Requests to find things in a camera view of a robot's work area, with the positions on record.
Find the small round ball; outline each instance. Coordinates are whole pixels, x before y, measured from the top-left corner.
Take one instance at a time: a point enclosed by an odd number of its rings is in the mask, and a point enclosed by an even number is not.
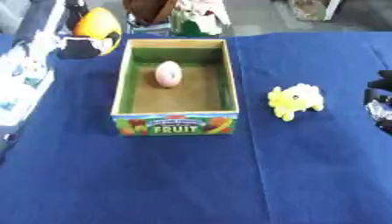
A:
[[[157,67],[155,79],[159,85],[165,88],[173,88],[182,80],[182,71],[179,64],[168,60]]]

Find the brown object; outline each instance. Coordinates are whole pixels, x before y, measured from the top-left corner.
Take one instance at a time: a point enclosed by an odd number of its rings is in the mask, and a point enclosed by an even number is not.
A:
[[[133,105],[134,113],[167,113],[221,110],[215,77],[216,65],[182,67],[184,79],[174,88],[157,84],[154,66],[140,66]]]
[[[122,0],[128,13],[142,25],[153,25],[165,20],[175,7],[177,0]]]

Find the blue fabric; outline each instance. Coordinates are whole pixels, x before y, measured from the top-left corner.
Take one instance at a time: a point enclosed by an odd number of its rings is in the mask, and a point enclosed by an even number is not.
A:
[[[362,97],[392,66],[392,34],[228,43],[241,103],[232,136],[117,136],[109,109],[124,43],[105,57],[59,61],[0,167],[0,223],[390,223],[392,138]],[[326,108],[282,122],[265,96],[299,82],[319,86]]]
[[[272,223],[391,223],[392,138],[362,106],[392,62],[390,33],[292,33],[238,38],[243,88]],[[326,109],[276,119],[267,93],[299,82]]]
[[[245,112],[232,136],[116,135],[109,111],[123,48],[59,61],[0,167],[0,223],[268,223]]]

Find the fruit box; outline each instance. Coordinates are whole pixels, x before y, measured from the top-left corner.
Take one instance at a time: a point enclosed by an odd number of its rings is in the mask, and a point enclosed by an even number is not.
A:
[[[183,79],[160,87],[155,69],[179,63]],[[132,39],[122,58],[111,116],[126,136],[231,134],[239,113],[222,39]]]

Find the stuffed animal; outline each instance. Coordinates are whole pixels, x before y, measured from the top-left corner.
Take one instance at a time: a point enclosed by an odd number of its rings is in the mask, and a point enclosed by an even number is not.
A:
[[[280,87],[274,87],[268,93],[268,99],[275,116],[285,122],[292,121],[296,111],[306,111],[308,108],[316,111],[324,109],[324,97],[320,94],[319,88],[303,83],[283,91]]]

